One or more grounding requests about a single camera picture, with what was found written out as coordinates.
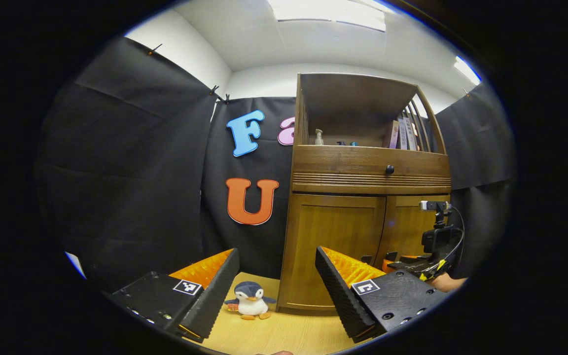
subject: ceiling light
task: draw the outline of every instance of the ceiling light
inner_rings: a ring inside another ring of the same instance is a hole
[[[385,32],[385,13],[350,0],[268,0],[278,21],[324,20]]]
[[[473,84],[479,85],[481,79],[475,74],[474,70],[469,67],[466,62],[464,62],[460,57],[455,57],[455,69],[459,70],[466,78],[468,78]]]

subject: cabinet door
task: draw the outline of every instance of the cabinet door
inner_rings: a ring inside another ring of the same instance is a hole
[[[374,267],[381,268],[385,254],[397,251],[396,260],[402,255],[422,255],[422,233],[433,229],[435,211],[420,210],[420,201],[447,201],[449,195],[387,196],[383,238],[376,254]]]
[[[334,310],[315,268],[318,246],[360,260],[378,251],[385,197],[291,194],[278,308]]]

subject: penguin plush toy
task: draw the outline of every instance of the penguin plush toy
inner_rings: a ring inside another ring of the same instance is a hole
[[[264,297],[264,290],[258,283],[245,281],[234,288],[235,299],[225,301],[226,305],[238,305],[242,319],[253,320],[255,316],[267,319],[271,316],[267,303],[275,303],[273,298]]]

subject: cabinet drawer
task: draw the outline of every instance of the cabinet drawer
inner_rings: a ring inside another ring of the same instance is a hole
[[[386,172],[393,166],[393,173]],[[364,194],[450,193],[448,156],[366,146],[293,147],[293,191]]]

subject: person's hand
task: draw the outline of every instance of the person's hand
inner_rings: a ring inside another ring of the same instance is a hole
[[[451,279],[451,277],[445,273],[435,277],[435,279],[429,280],[426,283],[437,288],[441,292],[449,292],[456,288],[459,288],[466,279]]]

